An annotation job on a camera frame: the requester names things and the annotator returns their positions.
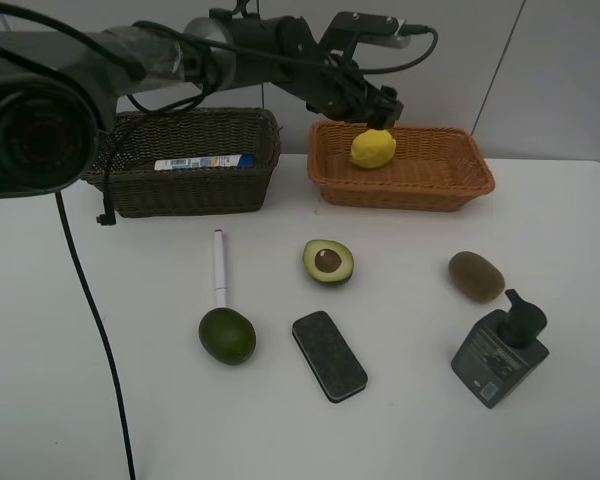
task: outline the white marker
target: white marker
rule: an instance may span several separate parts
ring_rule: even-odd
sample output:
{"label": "white marker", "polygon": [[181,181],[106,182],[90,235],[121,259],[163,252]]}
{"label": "white marker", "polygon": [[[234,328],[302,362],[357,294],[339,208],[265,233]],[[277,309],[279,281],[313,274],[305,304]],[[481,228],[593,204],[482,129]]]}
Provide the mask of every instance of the white marker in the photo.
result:
{"label": "white marker", "polygon": [[224,241],[222,230],[213,232],[213,269],[216,308],[224,308],[227,306],[227,279],[224,267]]}

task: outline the soap dispenser bottle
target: soap dispenser bottle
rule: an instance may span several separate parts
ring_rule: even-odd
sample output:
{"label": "soap dispenser bottle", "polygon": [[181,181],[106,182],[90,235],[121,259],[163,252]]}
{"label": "soap dispenser bottle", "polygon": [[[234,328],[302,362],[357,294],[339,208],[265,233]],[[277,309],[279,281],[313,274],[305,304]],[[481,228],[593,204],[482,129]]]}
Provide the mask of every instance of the soap dispenser bottle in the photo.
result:
{"label": "soap dispenser bottle", "polygon": [[547,317],[515,290],[511,310],[495,310],[475,324],[451,362],[463,383],[488,408],[511,393],[547,356],[536,338]]}

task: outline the yellow lemon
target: yellow lemon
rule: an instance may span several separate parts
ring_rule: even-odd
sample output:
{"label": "yellow lemon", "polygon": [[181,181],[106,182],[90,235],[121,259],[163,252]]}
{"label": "yellow lemon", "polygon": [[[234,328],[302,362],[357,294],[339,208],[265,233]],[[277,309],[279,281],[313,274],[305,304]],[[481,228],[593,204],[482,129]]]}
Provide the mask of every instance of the yellow lemon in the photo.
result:
{"label": "yellow lemon", "polygon": [[351,162],[362,168],[378,168],[393,158],[396,140],[386,130],[367,130],[351,144]]}

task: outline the orange wicker basket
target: orange wicker basket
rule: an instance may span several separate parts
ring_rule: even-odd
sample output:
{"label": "orange wicker basket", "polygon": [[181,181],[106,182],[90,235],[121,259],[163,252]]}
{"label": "orange wicker basket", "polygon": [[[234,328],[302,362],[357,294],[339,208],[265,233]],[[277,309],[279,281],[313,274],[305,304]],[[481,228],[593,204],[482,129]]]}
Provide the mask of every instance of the orange wicker basket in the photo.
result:
{"label": "orange wicker basket", "polygon": [[390,129],[396,155],[365,170],[349,161],[364,125],[320,122],[311,129],[309,176],[330,203],[452,212],[495,188],[475,141],[457,128]]}

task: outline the halved avocado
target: halved avocado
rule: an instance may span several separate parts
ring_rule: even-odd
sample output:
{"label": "halved avocado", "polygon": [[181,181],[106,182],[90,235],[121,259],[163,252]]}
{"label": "halved avocado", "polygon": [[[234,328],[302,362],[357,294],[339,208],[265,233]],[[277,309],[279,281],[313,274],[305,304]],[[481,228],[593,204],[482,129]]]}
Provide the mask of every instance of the halved avocado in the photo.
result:
{"label": "halved avocado", "polygon": [[204,349],[226,365],[246,362],[256,349],[256,331],[251,322],[230,308],[214,308],[198,326]]}
{"label": "halved avocado", "polygon": [[341,243],[311,240],[304,247],[302,262],[311,277],[326,285],[340,285],[353,275],[353,255]]}

